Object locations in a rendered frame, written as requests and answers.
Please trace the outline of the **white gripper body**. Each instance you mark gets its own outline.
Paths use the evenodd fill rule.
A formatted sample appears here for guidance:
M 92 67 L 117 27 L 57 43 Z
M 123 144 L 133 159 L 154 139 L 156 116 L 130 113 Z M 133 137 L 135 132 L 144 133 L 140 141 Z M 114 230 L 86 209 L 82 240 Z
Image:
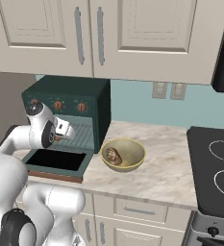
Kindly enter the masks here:
M 65 138 L 68 138 L 68 139 L 74 139 L 75 138 L 75 130 L 74 128 L 70 125 L 70 124 L 67 124 L 65 126 L 65 133 L 64 133 L 64 137 Z

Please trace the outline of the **grey toaster oven rack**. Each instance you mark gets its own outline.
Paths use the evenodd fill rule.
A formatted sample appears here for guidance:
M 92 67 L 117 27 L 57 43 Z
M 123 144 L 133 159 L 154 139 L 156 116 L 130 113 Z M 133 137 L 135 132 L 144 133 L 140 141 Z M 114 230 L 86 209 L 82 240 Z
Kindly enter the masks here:
M 60 141 L 54 141 L 51 148 L 57 150 L 93 150 L 93 132 L 91 124 L 77 123 L 73 124 L 75 138 L 62 138 Z

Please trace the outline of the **green toaster oven door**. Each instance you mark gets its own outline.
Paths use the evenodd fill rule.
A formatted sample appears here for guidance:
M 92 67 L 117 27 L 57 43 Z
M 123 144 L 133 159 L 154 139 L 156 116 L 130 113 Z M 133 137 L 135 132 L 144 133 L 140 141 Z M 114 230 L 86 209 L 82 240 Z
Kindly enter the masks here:
M 31 150 L 24 158 L 30 176 L 81 184 L 92 151 L 81 153 L 57 150 Z

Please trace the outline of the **dark green toaster oven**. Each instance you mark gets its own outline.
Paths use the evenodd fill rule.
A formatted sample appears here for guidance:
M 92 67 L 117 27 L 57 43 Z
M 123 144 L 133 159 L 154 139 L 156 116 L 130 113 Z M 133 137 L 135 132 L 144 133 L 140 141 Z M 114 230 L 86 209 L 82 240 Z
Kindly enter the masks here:
M 111 124 L 111 81 L 64 76 L 44 76 L 21 94 L 24 107 L 36 99 L 46 105 L 61 119 L 92 125 L 94 153 L 98 153 Z M 59 111 L 56 101 L 62 102 Z M 77 105 L 85 103 L 85 111 L 77 111 Z

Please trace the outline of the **round brown bread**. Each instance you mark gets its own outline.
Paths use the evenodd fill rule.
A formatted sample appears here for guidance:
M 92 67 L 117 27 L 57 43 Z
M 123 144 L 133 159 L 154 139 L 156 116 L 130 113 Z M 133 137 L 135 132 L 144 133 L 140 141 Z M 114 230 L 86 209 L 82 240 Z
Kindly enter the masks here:
M 113 147 L 109 147 L 105 151 L 106 158 L 110 164 L 120 165 L 122 163 L 122 158 L 118 154 L 117 150 Z

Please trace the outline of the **yellow-rimmed beige bowl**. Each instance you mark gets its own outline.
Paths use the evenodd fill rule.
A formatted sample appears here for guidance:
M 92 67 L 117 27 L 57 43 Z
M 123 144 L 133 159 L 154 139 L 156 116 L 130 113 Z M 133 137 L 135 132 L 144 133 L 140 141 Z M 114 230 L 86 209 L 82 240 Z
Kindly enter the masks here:
M 106 158 L 105 151 L 113 147 L 122 158 L 120 165 L 110 164 Z M 130 172 L 139 168 L 145 160 L 146 151 L 143 145 L 130 138 L 115 138 L 106 142 L 101 150 L 102 161 L 112 170 L 117 172 Z

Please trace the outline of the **grey oven front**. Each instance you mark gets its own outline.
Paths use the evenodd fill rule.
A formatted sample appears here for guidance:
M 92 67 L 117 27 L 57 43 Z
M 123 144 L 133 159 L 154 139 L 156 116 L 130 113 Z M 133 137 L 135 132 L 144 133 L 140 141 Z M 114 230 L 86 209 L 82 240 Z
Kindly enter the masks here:
M 216 227 L 219 234 L 212 237 L 208 234 L 208 227 Z M 200 211 L 196 211 L 187 232 L 184 246 L 202 246 L 202 243 L 197 240 L 198 236 L 224 240 L 224 218 L 204 215 Z

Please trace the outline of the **beige base cupboard door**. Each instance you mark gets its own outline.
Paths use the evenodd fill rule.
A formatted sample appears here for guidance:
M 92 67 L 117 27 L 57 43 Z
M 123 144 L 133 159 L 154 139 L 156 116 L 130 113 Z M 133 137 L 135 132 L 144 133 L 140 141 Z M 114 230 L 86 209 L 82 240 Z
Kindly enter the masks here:
M 91 242 L 87 241 L 87 234 L 86 234 L 86 227 L 85 227 L 86 219 L 89 219 L 90 221 Z M 96 228 L 95 228 L 95 221 L 93 215 L 81 213 L 77 216 L 74 216 L 73 224 L 77 233 L 83 238 L 87 246 L 97 246 Z
M 99 216 L 95 218 L 95 222 L 98 246 L 182 246 L 185 235 L 175 230 Z M 104 245 L 100 240 L 100 222 L 105 223 Z

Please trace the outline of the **beige drawer front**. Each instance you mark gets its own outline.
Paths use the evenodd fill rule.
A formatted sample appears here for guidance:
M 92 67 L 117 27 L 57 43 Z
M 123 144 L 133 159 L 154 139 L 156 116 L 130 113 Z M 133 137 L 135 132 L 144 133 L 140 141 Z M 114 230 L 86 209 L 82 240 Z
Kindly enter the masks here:
M 113 202 L 114 213 L 134 219 L 164 223 L 168 207 L 132 200 L 118 199 Z

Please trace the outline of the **black hob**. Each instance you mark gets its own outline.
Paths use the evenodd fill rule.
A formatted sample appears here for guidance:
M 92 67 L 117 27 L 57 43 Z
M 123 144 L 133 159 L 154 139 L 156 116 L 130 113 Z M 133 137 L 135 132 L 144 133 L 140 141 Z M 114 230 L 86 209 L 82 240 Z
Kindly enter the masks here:
M 187 143 L 198 209 L 224 218 L 224 129 L 191 127 Z

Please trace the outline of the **beige wall socket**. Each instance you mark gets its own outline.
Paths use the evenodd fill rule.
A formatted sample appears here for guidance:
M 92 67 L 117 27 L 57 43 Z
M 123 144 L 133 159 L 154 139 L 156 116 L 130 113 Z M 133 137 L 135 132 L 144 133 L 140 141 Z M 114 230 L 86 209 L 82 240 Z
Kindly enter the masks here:
M 164 82 L 154 82 L 152 97 L 158 99 L 164 99 L 167 92 L 167 83 Z
M 171 86 L 171 100 L 184 100 L 186 95 L 186 84 L 174 83 Z

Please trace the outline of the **beige wall cupboard door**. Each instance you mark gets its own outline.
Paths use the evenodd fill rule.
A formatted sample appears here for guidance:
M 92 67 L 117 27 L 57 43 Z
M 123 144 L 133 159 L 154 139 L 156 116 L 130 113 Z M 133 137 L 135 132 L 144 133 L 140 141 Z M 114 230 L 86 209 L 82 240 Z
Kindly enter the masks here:
M 94 75 L 208 85 L 224 34 L 224 0 L 90 0 Z M 104 55 L 98 56 L 97 10 Z
M 78 58 L 75 8 L 85 61 Z M 0 72 L 91 77 L 88 0 L 0 0 Z

